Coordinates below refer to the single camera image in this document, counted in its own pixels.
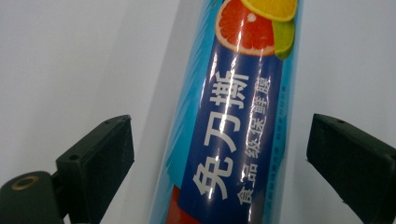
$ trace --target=glossy plastic packaging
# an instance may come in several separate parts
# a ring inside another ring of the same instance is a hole
[[[203,2],[151,224],[277,223],[301,3],[257,2]]]

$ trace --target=white wall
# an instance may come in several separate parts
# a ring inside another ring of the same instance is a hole
[[[0,185],[55,171],[132,116],[136,162],[102,223],[147,223],[200,1],[0,3]],[[396,146],[396,2],[304,1],[281,223],[361,223],[305,161],[313,113]]]

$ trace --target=fruit graphic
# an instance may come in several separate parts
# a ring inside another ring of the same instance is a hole
[[[242,3],[271,21],[291,21],[297,10],[297,0],[242,0]]]
[[[249,0],[224,1],[216,19],[218,41],[228,49],[247,55],[268,56],[275,54],[281,60],[288,58],[294,44],[293,17],[297,2],[283,0],[273,4],[274,8],[280,5],[285,6],[284,10],[280,10],[278,13],[274,12],[277,17],[273,14],[268,16],[270,15],[268,13],[265,14],[266,17],[258,15],[246,7],[247,2],[255,3],[255,1]],[[269,10],[264,5],[258,4],[258,6],[254,8],[261,14],[263,11]]]
[[[216,37],[226,48],[248,55],[274,54],[272,22],[247,9],[240,0],[226,0],[216,18]]]
[[[275,55],[285,60],[291,54],[294,45],[294,21],[273,21]]]

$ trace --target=cling film package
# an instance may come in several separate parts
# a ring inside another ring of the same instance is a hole
[[[204,1],[150,223],[274,223],[297,0]]]

